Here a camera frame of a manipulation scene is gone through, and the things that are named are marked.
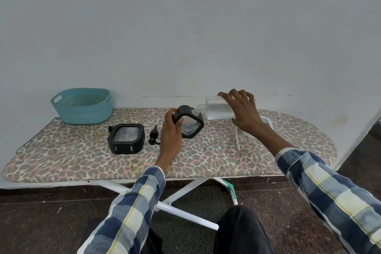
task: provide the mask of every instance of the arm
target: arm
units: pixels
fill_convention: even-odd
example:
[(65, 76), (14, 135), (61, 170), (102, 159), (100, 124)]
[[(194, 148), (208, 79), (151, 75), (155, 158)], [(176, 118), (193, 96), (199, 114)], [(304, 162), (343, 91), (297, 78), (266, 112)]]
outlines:
[(312, 152), (295, 149), (264, 124), (251, 93), (231, 90), (219, 95), (234, 110), (233, 122), (275, 156), (279, 169), (349, 253), (381, 253), (380, 201)]
[(77, 253), (140, 253), (152, 214), (165, 187), (165, 172), (181, 148), (180, 119), (174, 125), (172, 108), (166, 113), (160, 137), (160, 155), (134, 186), (115, 198), (107, 218), (99, 224)]

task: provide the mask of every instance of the black pants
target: black pants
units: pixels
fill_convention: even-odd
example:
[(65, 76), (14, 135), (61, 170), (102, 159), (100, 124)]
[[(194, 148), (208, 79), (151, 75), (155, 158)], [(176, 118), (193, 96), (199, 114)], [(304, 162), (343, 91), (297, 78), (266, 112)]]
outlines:
[[(273, 254), (269, 238), (253, 210), (234, 206), (217, 222), (213, 254)], [(150, 230), (140, 254), (162, 254), (162, 239)]]

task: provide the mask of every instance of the metal frame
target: metal frame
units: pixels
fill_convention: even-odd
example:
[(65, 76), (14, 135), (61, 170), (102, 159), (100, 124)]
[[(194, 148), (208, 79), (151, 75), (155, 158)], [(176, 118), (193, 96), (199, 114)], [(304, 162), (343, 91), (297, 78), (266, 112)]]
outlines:
[[(214, 179), (217, 182), (224, 185), (225, 187), (227, 187), (229, 189), (229, 193), (230, 193), (230, 196), (232, 198), (233, 204), (234, 205), (238, 204), (237, 199), (235, 198), (234, 192), (231, 190), (231, 188), (221, 178), (197, 178), (197, 179), (193, 180), (192, 182), (190, 182), (185, 187), (178, 190), (176, 193), (174, 193), (171, 196), (169, 196), (168, 198), (166, 198), (164, 201), (158, 202), (155, 211), (158, 212), (160, 210), (163, 210), (163, 211), (168, 212), (170, 214), (173, 214), (175, 216), (184, 218), (184, 219), (189, 220), (191, 222), (197, 223), (199, 225), (202, 225), (202, 226), (205, 226), (205, 227), (208, 227), (210, 229), (217, 231), (218, 225), (216, 223), (212, 223), (212, 222), (205, 220), (203, 218), (200, 218), (196, 215), (190, 214), (188, 212), (185, 212), (183, 210), (180, 210), (178, 208), (171, 206), (172, 202), (176, 201), (177, 199), (181, 198), (182, 196), (184, 196), (188, 192), (192, 191), (194, 188), (201, 185), (203, 182), (205, 182), (208, 179)], [(123, 192), (126, 192), (130, 189), (130, 188), (127, 188), (123, 185), (115, 183), (113, 181), (107, 181), (107, 180), (97, 180), (97, 181), (94, 181), (94, 184), (97, 184), (97, 185), (102, 186), (104, 188), (107, 188), (109, 190), (115, 191), (117, 193), (123, 193)]]

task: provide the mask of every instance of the clear plastic bottle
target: clear plastic bottle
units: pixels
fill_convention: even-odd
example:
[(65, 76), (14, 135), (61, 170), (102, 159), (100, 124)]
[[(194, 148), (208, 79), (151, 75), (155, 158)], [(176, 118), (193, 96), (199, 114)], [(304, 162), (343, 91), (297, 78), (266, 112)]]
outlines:
[(229, 104), (217, 95), (205, 98), (205, 103), (197, 106), (197, 111), (206, 114), (207, 119), (231, 119), (234, 112)]

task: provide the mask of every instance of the hand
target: hand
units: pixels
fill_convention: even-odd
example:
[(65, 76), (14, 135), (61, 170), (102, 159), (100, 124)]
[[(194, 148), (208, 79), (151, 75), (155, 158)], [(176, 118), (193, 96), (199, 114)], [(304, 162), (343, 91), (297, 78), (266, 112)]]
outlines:
[(236, 115), (233, 123), (241, 130), (256, 136), (266, 126), (255, 107), (253, 94), (244, 90), (237, 92), (232, 89), (229, 93), (219, 92), (218, 95), (226, 100), (233, 109)]
[(177, 108), (171, 108), (165, 114), (162, 133), (160, 135), (160, 155), (155, 165), (162, 168), (164, 172), (166, 172), (168, 166), (181, 148), (181, 125), (184, 119), (181, 118), (175, 125), (172, 121), (172, 114), (175, 111), (177, 111)]

